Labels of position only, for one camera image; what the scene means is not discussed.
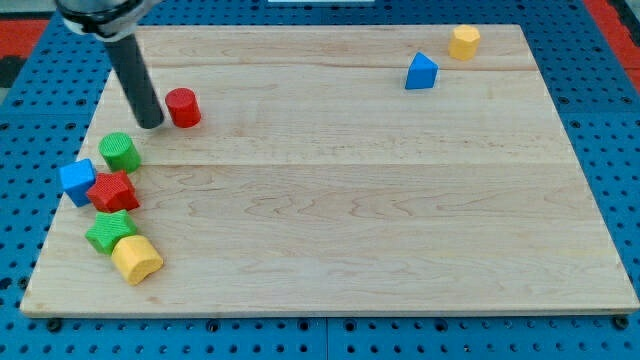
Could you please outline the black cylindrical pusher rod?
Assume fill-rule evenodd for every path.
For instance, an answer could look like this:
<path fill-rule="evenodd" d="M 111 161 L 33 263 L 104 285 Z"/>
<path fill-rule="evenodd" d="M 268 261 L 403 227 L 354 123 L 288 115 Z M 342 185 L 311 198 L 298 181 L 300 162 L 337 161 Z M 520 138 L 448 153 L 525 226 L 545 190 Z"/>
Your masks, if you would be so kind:
<path fill-rule="evenodd" d="M 138 126 L 159 127 L 164 114 L 135 35 L 104 46 Z"/>

